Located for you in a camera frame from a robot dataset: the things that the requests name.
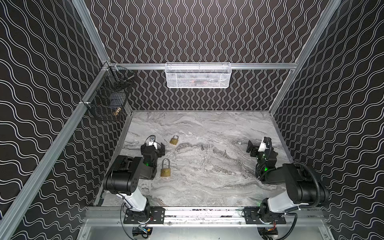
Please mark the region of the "small brass padlock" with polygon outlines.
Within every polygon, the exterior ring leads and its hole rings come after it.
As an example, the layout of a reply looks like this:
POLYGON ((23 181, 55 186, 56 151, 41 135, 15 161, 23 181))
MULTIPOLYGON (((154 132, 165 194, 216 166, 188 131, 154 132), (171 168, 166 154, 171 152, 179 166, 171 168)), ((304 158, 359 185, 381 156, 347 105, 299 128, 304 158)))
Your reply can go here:
POLYGON ((171 140, 170 140, 170 144, 171 144, 171 145, 174 145, 174 146, 176 146, 176 145, 178 144, 178 142, 179 142, 179 136, 178 136, 178 135, 174 135, 174 136, 171 138, 171 140))

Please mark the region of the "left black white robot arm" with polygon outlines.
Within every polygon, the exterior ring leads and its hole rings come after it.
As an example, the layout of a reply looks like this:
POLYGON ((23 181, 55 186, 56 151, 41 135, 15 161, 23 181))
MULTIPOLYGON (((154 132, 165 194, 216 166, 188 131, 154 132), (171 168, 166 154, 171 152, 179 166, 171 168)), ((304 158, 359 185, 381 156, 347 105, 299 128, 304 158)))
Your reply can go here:
POLYGON ((149 141, 141 145, 140 157, 119 155, 103 180, 103 188, 122 200, 121 211, 129 222, 144 225, 152 220, 151 206, 139 190, 140 180, 153 180, 165 145, 149 141))

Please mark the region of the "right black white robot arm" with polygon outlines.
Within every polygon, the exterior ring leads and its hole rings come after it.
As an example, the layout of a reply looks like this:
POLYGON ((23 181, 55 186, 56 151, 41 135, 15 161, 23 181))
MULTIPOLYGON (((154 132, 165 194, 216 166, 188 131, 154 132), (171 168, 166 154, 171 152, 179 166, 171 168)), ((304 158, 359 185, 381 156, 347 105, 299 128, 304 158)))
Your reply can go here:
POLYGON ((278 153, 271 138, 264 137, 259 145, 248 141, 246 152, 256 158, 255 176, 262 184, 286 186, 284 192, 262 200, 259 207, 245 208, 242 214, 248 224, 283 224, 284 215, 328 200, 329 191, 313 168, 300 162, 276 167, 278 153))

